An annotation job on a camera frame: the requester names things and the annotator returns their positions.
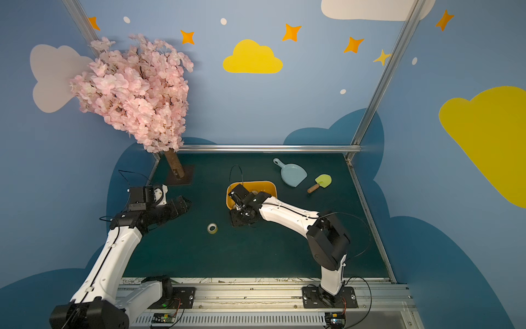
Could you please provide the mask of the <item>aluminium front rail frame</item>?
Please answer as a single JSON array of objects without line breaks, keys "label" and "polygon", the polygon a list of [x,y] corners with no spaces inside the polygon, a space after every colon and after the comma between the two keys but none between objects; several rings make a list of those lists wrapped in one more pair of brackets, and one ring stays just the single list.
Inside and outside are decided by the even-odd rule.
[{"label": "aluminium front rail frame", "polygon": [[[192,309],[150,309],[129,328],[324,328],[325,313],[344,313],[349,328],[423,328],[410,290],[385,278],[351,278],[358,308],[304,308],[301,289],[314,278],[171,278],[195,287]],[[155,313],[177,316],[173,325],[151,324]]]}]

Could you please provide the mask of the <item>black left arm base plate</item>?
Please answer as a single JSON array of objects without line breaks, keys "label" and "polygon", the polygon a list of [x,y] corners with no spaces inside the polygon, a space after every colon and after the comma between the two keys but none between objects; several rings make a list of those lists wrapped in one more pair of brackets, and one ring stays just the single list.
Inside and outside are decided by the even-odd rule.
[{"label": "black left arm base plate", "polygon": [[150,309],[192,309],[195,302],[195,287],[174,287],[171,297],[162,297]]}]

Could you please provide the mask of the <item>pink cherry blossom tree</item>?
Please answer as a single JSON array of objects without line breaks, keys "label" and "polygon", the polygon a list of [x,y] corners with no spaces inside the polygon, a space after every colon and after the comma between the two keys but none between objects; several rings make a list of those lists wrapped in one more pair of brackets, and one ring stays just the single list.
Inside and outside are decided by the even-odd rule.
[{"label": "pink cherry blossom tree", "polygon": [[189,108],[184,74],[193,72],[194,64],[166,41],[149,41],[141,34],[130,38],[137,44],[126,52],[113,50],[106,37],[92,41],[99,55],[71,79],[71,92],[82,112],[103,117],[147,152],[178,151]]}]

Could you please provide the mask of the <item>yellow plastic storage box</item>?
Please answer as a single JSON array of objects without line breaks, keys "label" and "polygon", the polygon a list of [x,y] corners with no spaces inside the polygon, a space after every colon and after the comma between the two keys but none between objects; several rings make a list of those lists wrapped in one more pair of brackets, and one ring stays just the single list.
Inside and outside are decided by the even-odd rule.
[{"label": "yellow plastic storage box", "polygon": [[226,206],[229,210],[234,208],[234,200],[230,197],[230,192],[236,187],[237,185],[242,185],[245,187],[248,192],[265,192],[270,194],[271,196],[277,198],[278,192],[277,188],[274,185],[274,183],[270,181],[249,181],[249,182],[234,182],[231,183],[230,186],[228,186],[226,190]]}]

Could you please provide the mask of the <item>right green circuit board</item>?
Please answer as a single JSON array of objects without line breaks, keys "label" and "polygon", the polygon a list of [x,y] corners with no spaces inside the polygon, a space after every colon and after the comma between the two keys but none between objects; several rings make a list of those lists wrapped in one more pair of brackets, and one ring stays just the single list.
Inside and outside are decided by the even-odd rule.
[{"label": "right green circuit board", "polygon": [[340,329],[346,324],[344,313],[325,313],[325,328]]}]

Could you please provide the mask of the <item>aluminium left corner post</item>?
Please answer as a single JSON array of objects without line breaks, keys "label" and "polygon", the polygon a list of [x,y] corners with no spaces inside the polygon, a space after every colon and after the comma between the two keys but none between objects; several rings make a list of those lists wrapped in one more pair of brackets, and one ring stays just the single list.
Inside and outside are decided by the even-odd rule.
[{"label": "aluminium left corner post", "polygon": [[81,35],[86,40],[87,44],[90,45],[92,41],[98,39],[95,28],[92,26],[88,15],[83,9],[79,0],[62,0],[64,7],[67,9],[74,23],[78,27]]}]

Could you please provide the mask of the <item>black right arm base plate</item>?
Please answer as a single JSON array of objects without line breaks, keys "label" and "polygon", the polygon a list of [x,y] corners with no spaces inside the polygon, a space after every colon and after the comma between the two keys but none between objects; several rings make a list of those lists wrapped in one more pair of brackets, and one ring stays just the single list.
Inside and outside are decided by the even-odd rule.
[{"label": "black right arm base plate", "polygon": [[358,308],[358,299],[352,287],[342,287],[335,296],[314,285],[305,286],[301,291],[304,308]]}]

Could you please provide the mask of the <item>light blue plastic dustpan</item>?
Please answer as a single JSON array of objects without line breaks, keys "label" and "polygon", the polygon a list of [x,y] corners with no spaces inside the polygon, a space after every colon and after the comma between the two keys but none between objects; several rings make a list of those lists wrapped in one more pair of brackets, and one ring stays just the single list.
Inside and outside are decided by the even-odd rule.
[{"label": "light blue plastic dustpan", "polygon": [[308,177],[306,170],[298,164],[284,164],[278,158],[274,158],[273,163],[281,169],[281,178],[290,187],[298,187]]}]

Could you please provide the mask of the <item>tape roll left cluster back-left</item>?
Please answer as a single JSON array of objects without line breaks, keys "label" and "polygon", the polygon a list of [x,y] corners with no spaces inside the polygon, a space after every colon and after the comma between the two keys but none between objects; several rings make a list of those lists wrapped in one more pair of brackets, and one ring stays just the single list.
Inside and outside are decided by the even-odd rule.
[{"label": "tape roll left cluster back-left", "polygon": [[207,226],[207,232],[209,234],[216,234],[218,231],[218,226],[215,224],[215,223],[210,223],[208,226]]}]

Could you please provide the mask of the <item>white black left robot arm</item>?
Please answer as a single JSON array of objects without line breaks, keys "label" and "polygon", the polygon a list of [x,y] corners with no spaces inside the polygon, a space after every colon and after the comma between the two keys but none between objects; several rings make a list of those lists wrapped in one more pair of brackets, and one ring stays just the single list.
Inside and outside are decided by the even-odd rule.
[{"label": "white black left robot arm", "polygon": [[116,294],[130,258],[149,232],[190,210],[191,202],[179,196],[121,212],[112,220],[106,243],[92,270],[70,302],[53,309],[52,328],[128,328],[150,306],[171,307],[178,300],[167,276],[145,278],[122,300]]}]

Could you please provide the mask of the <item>aluminium corner post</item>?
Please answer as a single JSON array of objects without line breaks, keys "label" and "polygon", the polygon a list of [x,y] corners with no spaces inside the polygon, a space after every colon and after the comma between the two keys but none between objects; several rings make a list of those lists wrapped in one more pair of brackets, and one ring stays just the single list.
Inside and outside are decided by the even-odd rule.
[{"label": "aluminium corner post", "polygon": [[78,27],[81,35],[86,40],[87,44],[90,45],[92,41],[98,39],[95,28],[92,26],[88,15],[83,9],[79,0],[62,0],[64,7],[67,9],[74,23]]},{"label": "aluminium corner post", "polygon": [[347,152],[345,154],[345,160],[348,165],[351,164],[354,155],[360,152],[361,150],[362,140],[365,137],[365,134],[367,133],[367,130],[374,118],[375,113],[379,108],[379,105],[382,102],[386,91],[389,88],[393,77],[395,76],[395,72],[398,68],[398,65],[401,62],[401,59],[404,56],[404,53],[421,20],[421,15],[424,11],[424,7],[426,4],[427,1],[425,0],[414,1],[412,7],[409,10],[408,17],[406,18],[405,23],[398,36],[398,39],[394,44],[392,55],[388,59],[388,63],[386,64],[385,69],[382,72],[381,78],[379,79],[378,85],[371,98],[371,101],[360,120],[356,133],[353,136],[351,146],[356,148],[356,150]]}]

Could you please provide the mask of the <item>dark square tree base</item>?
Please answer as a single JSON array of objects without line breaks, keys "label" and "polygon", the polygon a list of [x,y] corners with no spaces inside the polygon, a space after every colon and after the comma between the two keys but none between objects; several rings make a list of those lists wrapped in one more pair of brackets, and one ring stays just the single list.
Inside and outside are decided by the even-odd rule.
[{"label": "dark square tree base", "polygon": [[168,186],[185,186],[191,185],[193,181],[195,166],[185,165],[183,166],[184,176],[179,176],[178,172],[170,169],[165,180],[165,185]]}]

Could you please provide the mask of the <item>aluminium back horizontal bar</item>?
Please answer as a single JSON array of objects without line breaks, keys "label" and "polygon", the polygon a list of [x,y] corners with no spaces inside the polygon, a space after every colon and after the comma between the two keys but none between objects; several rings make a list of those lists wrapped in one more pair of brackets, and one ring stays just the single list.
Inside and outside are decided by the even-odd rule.
[{"label": "aluminium back horizontal bar", "polygon": [[183,145],[179,152],[190,153],[359,153],[359,145]]}]

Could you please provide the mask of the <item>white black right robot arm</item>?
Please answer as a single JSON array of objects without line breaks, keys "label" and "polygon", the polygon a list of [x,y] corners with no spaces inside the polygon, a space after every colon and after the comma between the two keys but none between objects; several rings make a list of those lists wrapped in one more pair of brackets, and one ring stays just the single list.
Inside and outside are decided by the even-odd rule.
[{"label": "white black right robot arm", "polygon": [[350,236],[336,215],[297,208],[265,192],[249,193],[245,197],[231,192],[229,198],[234,202],[231,216],[236,223],[263,219],[306,238],[313,259],[321,266],[322,292],[331,296],[340,293]]}]

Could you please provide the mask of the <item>left green circuit board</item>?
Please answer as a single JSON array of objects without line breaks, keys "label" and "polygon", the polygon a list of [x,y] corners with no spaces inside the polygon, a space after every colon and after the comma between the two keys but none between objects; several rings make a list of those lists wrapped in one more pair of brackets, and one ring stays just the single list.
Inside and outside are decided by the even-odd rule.
[{"label": "left green circuit board", "polygon": [[177,316],[172,313],[155,313],[151,319],[151,324],[173,325]]}]

